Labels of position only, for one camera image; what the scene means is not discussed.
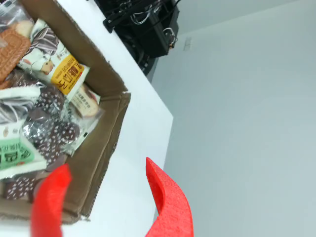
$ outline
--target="white wall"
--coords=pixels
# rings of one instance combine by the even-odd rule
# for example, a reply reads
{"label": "white wall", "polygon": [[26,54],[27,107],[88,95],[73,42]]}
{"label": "white wall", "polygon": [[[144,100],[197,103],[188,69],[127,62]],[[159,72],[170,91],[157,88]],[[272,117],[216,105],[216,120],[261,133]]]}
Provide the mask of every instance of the white wall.
{"label": "white wall", "polygon": [[180,34],[265,10],[294,0],[182,0]]}
{"label": "white wall", "polygon": [[153,86],[197,237],[316,236],[316,3],[184,35]]}

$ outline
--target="black equipment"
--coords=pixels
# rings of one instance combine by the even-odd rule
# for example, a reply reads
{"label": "black equipment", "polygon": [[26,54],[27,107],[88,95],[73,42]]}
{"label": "black equipment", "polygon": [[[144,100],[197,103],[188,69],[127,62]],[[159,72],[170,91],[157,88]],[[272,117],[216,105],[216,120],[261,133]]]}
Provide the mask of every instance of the black equipment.
{"label": "black equipment", "polygon": [[95,0],[136,63],[147,74],[153,59],[167,55],[177,42],[179,9],[175,0]]}

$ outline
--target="food package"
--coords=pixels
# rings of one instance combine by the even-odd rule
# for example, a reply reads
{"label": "food package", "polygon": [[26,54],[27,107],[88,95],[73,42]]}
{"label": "food package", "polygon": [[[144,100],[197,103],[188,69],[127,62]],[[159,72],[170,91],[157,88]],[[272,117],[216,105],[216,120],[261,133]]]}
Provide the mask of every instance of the food package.
{"label": "food package", "polygon": [[29,38],[33,26],[33,19],[19,1],[6,0],[0,5],[0,32],[13,29]]}
{"label": "food package", "polygon": [[[22,125],[22,133],[43,156],[46,166],[38,172],[24,173],[5,180],[3,197],[33,201],[38,188],[46,176],[62,166],[67,159],[64,147],[79,136],[79,126],[68,120],[65,104],[69,104],[58,88],[45,81],[35,79],[22,70],[13,70],[6,78],[13,87],[27,88],[30,85],[40,90],[40,96]],[[18,190],[13,187],[22,185]]]}
{"label": "food package", "polygon": [[6,42],[4,47],[0,47],[0,89],[6,89],[10,87],[4,83],[6,76],[14,69],[31,43],[28,38],[11,29],[1,32],[0,39],[2,44]]}
{"label": "food package", "polygon": [[66,146],[66,152],[70,155],[76,151],[87,136],[96,127],[104,110],[99,107],[100,96],[83,84],[72,98],[69,109],[72,115],[71,121],[77,123],[80,128],[80,136],[76,141]]}
{"label": "food package", "polygon": [[46,168],[46,161],[21,134],[27,113],[40,95],[35,86],[0,91],[0,179]]}
{"label": "food package", "polygon": [[18,67],[56,85],[71,100],[90,68],[80,64],[41,19],[35,23],[30,40],[31,47]]}

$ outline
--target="white table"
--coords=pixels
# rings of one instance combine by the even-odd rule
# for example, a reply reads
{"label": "white table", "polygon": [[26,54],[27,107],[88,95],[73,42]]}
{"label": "white table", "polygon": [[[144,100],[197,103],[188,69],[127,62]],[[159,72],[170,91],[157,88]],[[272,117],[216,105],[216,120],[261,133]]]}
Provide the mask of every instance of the white table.
{"label": "white table", "polygon": [[[91,221],[64,226],[64,236],[143,237],[153,223],[156,210],[146,178],[146,157],[163,168],[173,116],[115,32],[109,34],[104,28],[105,17],[94,1],[77,0],[73,4],[70,0],[59,0],[59,3],[96,44],[132,93]],[[1,221],[0,236],[5,235],[28,237],[29,223]]]}

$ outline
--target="cardboard box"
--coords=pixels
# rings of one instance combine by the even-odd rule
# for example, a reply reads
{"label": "cardboard box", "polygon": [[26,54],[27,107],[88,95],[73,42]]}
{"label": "cardboard box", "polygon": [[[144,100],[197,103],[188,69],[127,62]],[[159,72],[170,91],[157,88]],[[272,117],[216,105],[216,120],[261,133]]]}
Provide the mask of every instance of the cardboard box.
{"label": "cardboard box", "polygon": [[[91,213],[109,159],[119,138],[130,94],[124,93],[127,89],[121,78],[56,1],[21,2],[35,20],[41,18],[49,24],[80,63],[91,67],[85,82],[101,96],[100,106],[105,110],[95,130],[75,155],[67,160],[73,180],[64,203],[63,221],[71,224],[78,221],[81,215],[88,217]],[[28,220],[31,207],[32,204],[25,200],[12,201],[0,198],[0,219]]]}

